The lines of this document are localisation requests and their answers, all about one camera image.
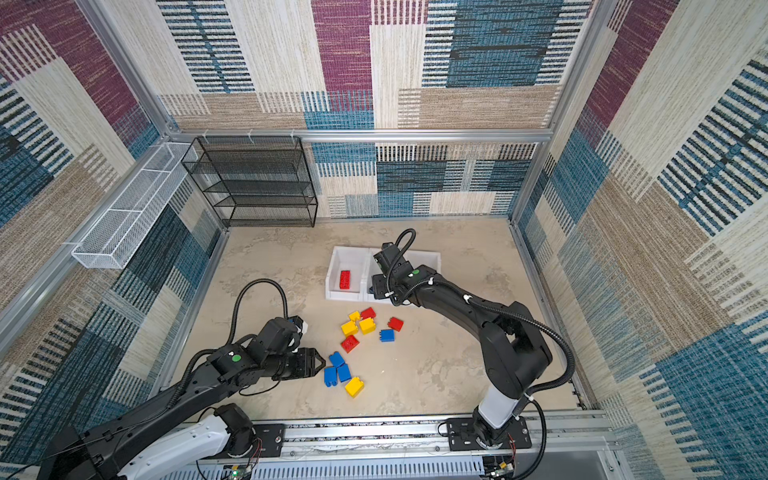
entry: red block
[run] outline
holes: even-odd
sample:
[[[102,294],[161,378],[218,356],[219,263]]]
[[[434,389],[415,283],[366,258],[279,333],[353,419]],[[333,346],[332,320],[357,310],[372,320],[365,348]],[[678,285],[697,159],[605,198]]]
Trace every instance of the red block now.
[[[339,278],[339,288],[341,290],[349,290],[349,270],[342,270],[341,277]]]
[[[402,320],[392,317],[391,319],[389,319],[389,323],[387,323],[387,325],[389,326],[389,328],[393,330],[397,330],[399,332],[400,329],[402,328]]]
[[[350,335],[346,337],[346,340],[341,342],[341,347],[344,349],[345,352],[349,353],[352,352],[352,349],[355,348],[360,344],[360,341],[355,338],[354,335]]]
[[[366,308],[362,312],[360,312],[360,318],[366,319],[366,318],[376,318],[376,312],[373,311],[371,307]]]

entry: blue block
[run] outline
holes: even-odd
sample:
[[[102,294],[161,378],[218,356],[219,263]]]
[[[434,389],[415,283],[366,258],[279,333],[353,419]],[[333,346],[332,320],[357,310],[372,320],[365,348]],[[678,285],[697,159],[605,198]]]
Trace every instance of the blue block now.
[[[394,342],[395,330],[380,330],[379,338],[381,339],[382,342]]]
[[[330,366],[323,371],[325,372],[326,386],[336,386],[336,368]]]
[[[330,360],[331,364],[336,368],[339,368],[340,366],[344,365],[344,359],[341,358],[341,353],[338,353],[338,352],[332,353],[331,356],[328,357],[328,360]]]
[[[349,374],[349,365],[344,364],[339,367],[339,381],[347,382],[352,379],[352,375]]]

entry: building block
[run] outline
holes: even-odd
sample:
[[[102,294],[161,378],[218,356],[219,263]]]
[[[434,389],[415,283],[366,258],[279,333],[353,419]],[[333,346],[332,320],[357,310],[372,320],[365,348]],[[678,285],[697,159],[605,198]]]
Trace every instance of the building block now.
[[[360,329],[362,330],[363,335],[368,335],[376,329],[376,324],[373,322],[373,319],[370,318],[360,320]]]
[[[344,336],[350,336],[357,333],[357,323],[349,321],[344,325],[341,325],[341,331],[344,332]]]
[[[349,290],[349,270],[342,270],[339,277],[339,288],[341,290]]]
[[[365,383],[361,382],[360,377],[356,376],[355,378],[351,379],[344,388],[346,389],[346,392],[349,393],[349,396],[355,398],[357,397],[357,394],[360,393],[360,390],[362,390],[363,386],[365,386]]]
[[[399,318],[392,317],[391,319],[389,319],[389,323],[387,323],[387,326],[399,332],[400,329],[402,328],[402,320]]]
[[[326,386],[336,386],[336,368],[330,366],[323,372],[326,377]]]
[[[379,332],[379,339],[382,342],[394,342],[395,330],[382,330]]]
[[[347,380],[352,378],[352,375],[349,374],[349,365],[346,363],[338,368],[339,371],[339,381],[344,383]]]
[[[362,312],[360,312],[360,316],[362,318],[376,318],[376,312],[373,311],[373,308],[368,307]]]
[[[346,337],[346,340],[341,342],[341,347],[344,349],[345,352],[349,353],[352,352],[352,349],[355,348],[360,344],[360,341],[355,338],[354,335],[350,335]]]
[[[328,357],[328,360],[330,360],[331,364],[336,368],[344,365],[344,358],[342,358],[341,353],[338,352],[331,353],[331,356]]]

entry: black mounting plate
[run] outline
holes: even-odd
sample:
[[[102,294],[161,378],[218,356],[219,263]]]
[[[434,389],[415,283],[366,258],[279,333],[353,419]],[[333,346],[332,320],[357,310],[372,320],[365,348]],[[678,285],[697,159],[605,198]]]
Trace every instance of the black mounting plate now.
[[[254,433],[257,438],[261,439],[261,458],[273,458],[279,457],[283,451],[283,434],[285,433],[286,426],[283,423],[260,423],[253,426]],[[243,463],[248,463],[248,458],[253,454],[253,450],[249,451],[247,455],[239,460]],[[226,454],[226,452],[217,453],[208,458],[228,458],[234,460]]]
[[[445,425],[448,427],[448,445],[452,452],[485,450],[477,441],[478,436],[472,423],[472,417],[455,417],[445,420]],[[512,440],[515,441],[515,447],[518,449],[532,447],[531,434],[523,417],[510,422],[507,433],[511,435]]]

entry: yellow block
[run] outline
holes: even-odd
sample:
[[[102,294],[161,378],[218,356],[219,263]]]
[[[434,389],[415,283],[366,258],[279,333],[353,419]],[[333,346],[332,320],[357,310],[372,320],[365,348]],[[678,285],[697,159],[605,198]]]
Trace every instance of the yellow block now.
[[[341,325],[341,331],[344,332],[344,336],[350,336],[357,333],[357,323],[354,320]]]
[[[344,388],[346,389],[346,392],[349,393],[349,396],[355,398],[357,397],[357,394],[360,393],[363,386],[365,386],[365,383],[360,380],[360,377],[356,376],[351,379]]]
[[[373,319],[360,320],[360,329],[363,335],[368,335],[376,329],[376,324],[373,322]]]

